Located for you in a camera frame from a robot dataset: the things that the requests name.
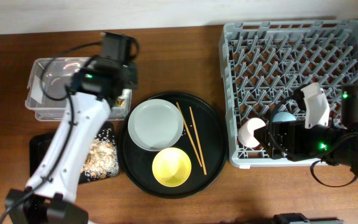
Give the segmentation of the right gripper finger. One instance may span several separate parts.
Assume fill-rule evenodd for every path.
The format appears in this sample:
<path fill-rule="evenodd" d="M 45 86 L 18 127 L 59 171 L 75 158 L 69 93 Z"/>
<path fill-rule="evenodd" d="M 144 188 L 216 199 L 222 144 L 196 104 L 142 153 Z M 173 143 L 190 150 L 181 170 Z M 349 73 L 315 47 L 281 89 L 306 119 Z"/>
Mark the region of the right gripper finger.
<path fill-rule="evenodd" d="M 254 137 L 258 142 L 269 142 L 273 140 L 273 125 L 263 126 L 254 130 Z"/>
<path fill-rule="evenodd" d="M 260 143 L 257 147 L 257 150 L 262 152 L 263 158 L 275 159 L 275 149 L 270 146 L 269 144 L 265 146 L 264 144 Z"/>

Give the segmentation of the pink plastic cup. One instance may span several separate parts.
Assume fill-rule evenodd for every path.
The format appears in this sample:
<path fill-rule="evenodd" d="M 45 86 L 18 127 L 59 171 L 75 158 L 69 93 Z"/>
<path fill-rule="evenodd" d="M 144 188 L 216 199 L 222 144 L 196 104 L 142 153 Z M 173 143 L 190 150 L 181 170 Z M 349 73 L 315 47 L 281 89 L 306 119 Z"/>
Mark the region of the pink plastic cup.
<path fill-rule="evenodd" d="M 251 118 L 245 122 L 238 132 L 238 140 L 244 147 L 257 147 L 260 143 L 254 137 L 256 129 L 266 126 L 266 123 L 260 118 Z"/>

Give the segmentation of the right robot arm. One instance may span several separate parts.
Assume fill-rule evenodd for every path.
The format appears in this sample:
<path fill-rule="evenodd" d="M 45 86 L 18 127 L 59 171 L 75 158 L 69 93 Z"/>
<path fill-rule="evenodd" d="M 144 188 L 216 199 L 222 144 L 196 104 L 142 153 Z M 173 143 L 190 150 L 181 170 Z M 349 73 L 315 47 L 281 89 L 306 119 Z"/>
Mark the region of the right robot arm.
<path fill-rule="evenodd" d="M 270 120 L 254 131 L 254 137 L 270 154 L 280 151 L 293 162 L 314 159 L 315 163 L 348 166 L 358 180 L 358 84 L 343 85 L 340 96 L 341 128 L 329 123 L 324 90 L 311 83 L 280 102 L 295 100 L 306 113 L 303 121 Z"/>

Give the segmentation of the grey round plate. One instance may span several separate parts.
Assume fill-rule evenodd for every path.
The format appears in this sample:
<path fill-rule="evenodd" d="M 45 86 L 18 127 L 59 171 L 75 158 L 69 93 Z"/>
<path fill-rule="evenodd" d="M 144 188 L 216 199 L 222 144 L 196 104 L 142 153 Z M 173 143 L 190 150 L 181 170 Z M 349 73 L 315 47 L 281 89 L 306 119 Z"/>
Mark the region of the grey round plate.
<path fill-rule="evenodd" d="M 161 151 L 181 137 L 184 124 L 179 109 L 162 99 L 146 100 L 129 116 L 128 133 L 132 141 L 146 151 Z"/>

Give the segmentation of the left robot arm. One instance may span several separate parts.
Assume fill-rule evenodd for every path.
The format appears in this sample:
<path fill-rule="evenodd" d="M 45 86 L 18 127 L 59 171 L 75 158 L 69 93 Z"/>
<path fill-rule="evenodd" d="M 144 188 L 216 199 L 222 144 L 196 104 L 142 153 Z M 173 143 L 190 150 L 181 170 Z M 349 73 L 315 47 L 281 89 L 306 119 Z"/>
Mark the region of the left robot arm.
<path fill-rule="evenodd" d="M 65 86 L 61 100 L 66 108 L 52 142 L 24 190 L 8 192 L 0 223 L 6 217 L 13 223 L 90 222 L 88 212 L 75 205 L 80 170 L 117 99 L 138 87 L 138 41 L 110 32 L 102 36 L 100 54 L 90 57 Z"/>

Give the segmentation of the blue plastic cup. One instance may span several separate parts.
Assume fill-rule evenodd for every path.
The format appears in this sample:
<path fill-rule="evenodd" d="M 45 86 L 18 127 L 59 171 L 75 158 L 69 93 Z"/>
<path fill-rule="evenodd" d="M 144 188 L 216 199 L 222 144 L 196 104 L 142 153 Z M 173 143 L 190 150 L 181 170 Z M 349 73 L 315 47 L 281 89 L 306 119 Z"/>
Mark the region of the blue plastic cup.
<path fill-rule="evenodd" d="M 273 123 L 287 121 L 296 121 L 296 118 L 291 113 L 286 111 L 278 112 L 272 120 Z"/>

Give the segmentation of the brown gold snack wrapper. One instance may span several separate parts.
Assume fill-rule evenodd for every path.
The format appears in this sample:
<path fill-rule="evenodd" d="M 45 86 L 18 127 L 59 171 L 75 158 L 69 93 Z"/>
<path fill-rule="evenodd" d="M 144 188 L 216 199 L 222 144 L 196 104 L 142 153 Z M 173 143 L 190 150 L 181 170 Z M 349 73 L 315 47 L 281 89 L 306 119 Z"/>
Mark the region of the brown gold snack wrapper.
<path fill-rule="evenodd" d="M 116 106 L 117 107 L 124 107 L 126 105 L 126 99 L 125 98 L 117 98 L 116 100 Z"/>

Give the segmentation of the yellow bowl with food scraps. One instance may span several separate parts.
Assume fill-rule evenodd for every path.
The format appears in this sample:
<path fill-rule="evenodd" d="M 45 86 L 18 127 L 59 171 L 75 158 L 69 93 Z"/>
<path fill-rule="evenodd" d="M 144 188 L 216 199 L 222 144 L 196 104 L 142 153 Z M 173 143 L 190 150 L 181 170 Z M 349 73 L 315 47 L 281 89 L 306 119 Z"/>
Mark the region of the yellow bowl with food scraps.
<path fill-rule="evenodd" d="M 191 160 L 187 153 L 175 147 L 161 150 L 152 162 L 155 179 L 166 187 L 184 184 L 191 174 L 191 168 Z"/>

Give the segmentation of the wooden chopstick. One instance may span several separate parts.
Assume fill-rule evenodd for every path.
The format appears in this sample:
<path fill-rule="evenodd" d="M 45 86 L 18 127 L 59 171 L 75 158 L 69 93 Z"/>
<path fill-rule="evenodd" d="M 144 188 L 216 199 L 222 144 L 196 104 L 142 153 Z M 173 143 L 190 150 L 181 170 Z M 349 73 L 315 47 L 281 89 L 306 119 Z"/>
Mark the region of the wooden chopstick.
<path fill-rule="evenodd" d="M 202 163 L 201 163 L 201 159 L 200 159 L 200 157 L 199 157 L 199 155 L 198 155 L 198 153 L 197 153 L 197 149 L 196 149 L 196 146 L 195 146 L 195 144 L 194 144 L 193 138 L 192 138 L 192 136 L 191 136 L 191 134 L 190 134 L 190 131 L 189 131 L 188 126 L 187 126 L 187 123 L 186 123 L 186 121 L 185 121 L 185 117 L 184 117 L 184 115 L 183 115 L 183 113 L 182 113 L 182 111 L 181 111 L 180 105 L 179 105 L 178 102 L 176 102 L 175 104 L 176 104 L 176 106 L 177 106 L 179 112 L 181 113 L 181 116 L 182 116 L 182 119 L 183 119 L 183 124 L 184 124 L 185 130 L 186 130 L 186 133 L 187 133 L 188 138 L 189 138 L 189 140 L 190 140 L 190 142 L 191 142 L 191 146 L 192 146 L 192 148 L 193 148 L 193 150 L 194 150 L 194 153 L 195 153 L 195 155 L 196 155 L 196 158 L 197 158 L 197 160 L 198 160 L 198 163 L 199 163 L 200 167 L 203 167 L 203 166 L 202 166 Z"/>
<path fill-rule="evenodd" d="M 206 171 L 206 166 L 205 166 L 205 163 L 204 163 L 204 157 L 203 157 L 203 152 L 202 152 L 202 148 L 201 148 L 201 143 L 200 143 L 200 139 L 199 139 L 199 135 L 198 135 L 198 130 L 197 130 L 196 122 L 195 122 L 195 117 L 194 117 L 193 110 L 192 110 L 191 106 L 189 106 L 189 110 L 190 110 L 190 114 L 191 114 L 191 120 L 192 120 L 192 123 L 193 123 L 193 129 L 195 131 L 196 142 L 197 142 L 198 150 L 199 150 L 199 154 L 200 154 L 201 166 L 203 168 L 204 175 L 207 175 L 208 173 Z"/>

